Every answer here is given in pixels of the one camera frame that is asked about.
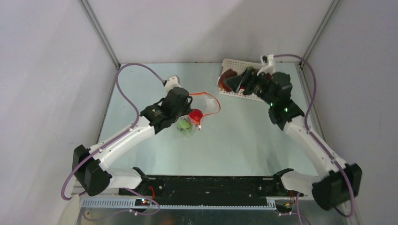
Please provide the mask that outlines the dark maroon toy fig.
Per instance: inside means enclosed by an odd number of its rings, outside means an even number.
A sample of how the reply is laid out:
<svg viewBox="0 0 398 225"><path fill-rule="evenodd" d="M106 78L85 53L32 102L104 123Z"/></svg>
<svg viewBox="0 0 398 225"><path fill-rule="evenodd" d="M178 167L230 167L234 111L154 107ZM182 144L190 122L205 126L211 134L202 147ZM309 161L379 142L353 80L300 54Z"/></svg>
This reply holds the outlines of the dark maroon toy fig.
<svg viewBox="0 0 398 225"><path fill-rule="evenodd" d="M218 80L218 87L221 90L225 90L226 92L232 92L232 89L230 88L229 85L227 85L225 83L227 78L231 78L231 77L235 77L237 76L237 72L232 70L232 69L228 69L225 72L222 73L222 75L220 76L219 80Z"/></svg>

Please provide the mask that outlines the red toy apple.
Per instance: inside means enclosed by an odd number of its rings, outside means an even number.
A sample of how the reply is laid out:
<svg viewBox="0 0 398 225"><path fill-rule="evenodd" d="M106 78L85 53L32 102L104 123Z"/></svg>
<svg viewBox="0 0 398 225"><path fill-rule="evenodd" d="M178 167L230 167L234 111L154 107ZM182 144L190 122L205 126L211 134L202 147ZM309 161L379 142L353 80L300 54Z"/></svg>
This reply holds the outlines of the red toy apple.
<svg viewBox="0 0 398 225"><path fill-rule="evenodd" d="M203 118L203 112L199 109L192 109L192 111L188 114L189 118L195 122L196 124L200 124Z"/></svg>

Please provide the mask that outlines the green toy watermelon ball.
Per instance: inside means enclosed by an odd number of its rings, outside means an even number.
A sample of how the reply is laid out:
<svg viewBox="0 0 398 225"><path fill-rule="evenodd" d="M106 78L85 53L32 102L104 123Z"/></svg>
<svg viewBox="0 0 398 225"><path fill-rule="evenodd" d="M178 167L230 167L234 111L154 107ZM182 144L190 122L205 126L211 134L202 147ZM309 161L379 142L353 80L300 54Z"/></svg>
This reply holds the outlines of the green toy watermelon ball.
<svg viewBox="0 0 398 225"><path fill-rule="evenodd" d="M182 119L176 123L176 128L181 134L187 135L192 131L192 124L186 119Z"/></svg>

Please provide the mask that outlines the clear zip bag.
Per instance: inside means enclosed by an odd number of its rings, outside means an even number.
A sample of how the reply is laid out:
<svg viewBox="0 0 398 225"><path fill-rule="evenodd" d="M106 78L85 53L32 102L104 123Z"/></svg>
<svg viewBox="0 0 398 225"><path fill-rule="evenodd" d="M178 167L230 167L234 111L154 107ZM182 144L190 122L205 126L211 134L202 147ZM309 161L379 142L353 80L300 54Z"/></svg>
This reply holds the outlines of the clear zip bag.
<svg viewBox="0 0 398 225"><path fill-rule="evenodd" d="M220 101L208 92L190 93L192 111L180 117L175 123L177 138L189 137L201 130L205 118L217 114L221 110Z"/></svg>

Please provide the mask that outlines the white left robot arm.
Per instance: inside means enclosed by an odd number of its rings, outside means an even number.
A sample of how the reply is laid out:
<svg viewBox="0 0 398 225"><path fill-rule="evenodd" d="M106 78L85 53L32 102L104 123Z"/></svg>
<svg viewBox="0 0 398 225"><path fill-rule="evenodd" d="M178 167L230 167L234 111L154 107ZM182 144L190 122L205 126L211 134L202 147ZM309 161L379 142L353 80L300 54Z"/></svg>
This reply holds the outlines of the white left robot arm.
<svg viewBox="0 0 398 225"><path fill-rule="evenodd" d="M73 151L72 174L89 196L109 188L128 188L137 195L148 191L146 175L138 168L115 169L111 165L133 146L158 134L191 109L192 97L186 89L173 87L166 97L147 106L135 122L107 140Z"/></svg>

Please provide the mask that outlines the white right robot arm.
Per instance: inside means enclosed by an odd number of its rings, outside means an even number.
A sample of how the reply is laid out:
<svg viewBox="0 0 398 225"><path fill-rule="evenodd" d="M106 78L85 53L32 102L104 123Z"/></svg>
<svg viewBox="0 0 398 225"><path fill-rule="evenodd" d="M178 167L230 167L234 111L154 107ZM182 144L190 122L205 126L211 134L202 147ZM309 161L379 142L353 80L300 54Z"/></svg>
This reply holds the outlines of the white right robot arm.
<svg viewBox="0 0 398 225"><path fill-rule="evenodd" d="M311 196L323 210L353 201L359 194L362 169L339 157L319 135L310 128L308 117L292 100L293 85L289 74L261 72L253 67L238 74L232 69L222 73L218 85L227 92L243 91L254 94L269 105L268 115L273 124L298 143L314 166L317 175L284 169L276 174L273 190L279 196L290 191Z"/></svg>

